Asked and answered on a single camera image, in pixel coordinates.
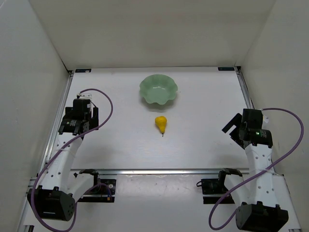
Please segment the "yellow fake pear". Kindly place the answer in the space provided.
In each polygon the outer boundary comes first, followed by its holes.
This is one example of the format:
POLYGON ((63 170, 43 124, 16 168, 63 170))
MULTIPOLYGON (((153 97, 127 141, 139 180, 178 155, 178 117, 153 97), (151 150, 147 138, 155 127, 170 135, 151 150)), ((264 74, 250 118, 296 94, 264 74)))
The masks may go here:
POLYGON ((155 125, 159 129, 162 136, 164 136, 165 129, 167 126, 167 119, 164 116, 159 116, 155 118, 155 125))

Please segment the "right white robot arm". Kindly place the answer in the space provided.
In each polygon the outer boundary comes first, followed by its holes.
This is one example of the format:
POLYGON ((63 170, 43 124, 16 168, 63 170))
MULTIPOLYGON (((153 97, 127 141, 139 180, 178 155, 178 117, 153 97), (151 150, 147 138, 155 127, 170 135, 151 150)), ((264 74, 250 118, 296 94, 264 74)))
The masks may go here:
POLYGON ((272 135, 262 128, 260 110, 244 109, 222 129, 226 133, 235 128, 230 137, 241 146, 248 160, 250 176, 244 179, 236 169, 224 168, 219 172, 219 184, 229 191, 235 205, 236 226, 250 232, 278 232, 288 221, 288 211, 281 209, 273 182, 272 135))

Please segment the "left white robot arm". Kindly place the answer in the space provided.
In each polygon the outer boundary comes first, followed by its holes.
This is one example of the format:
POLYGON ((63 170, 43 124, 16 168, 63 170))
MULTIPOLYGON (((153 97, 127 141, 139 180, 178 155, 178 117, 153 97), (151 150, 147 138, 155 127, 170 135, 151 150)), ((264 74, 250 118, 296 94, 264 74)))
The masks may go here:
POLYGON ((40 178, 34 191, 34 205, 40 218, 69 221, 71 220, 77 197, 68 188, 70 170, 82 144, 83 137, 77 138, 67 147, 62 146, 84 132, 98 126, 98 108, 90 99, 74 99, 71 107, 65 108, 65 114, 58 129, 57 147, 60 154, 49 165, 40 178))

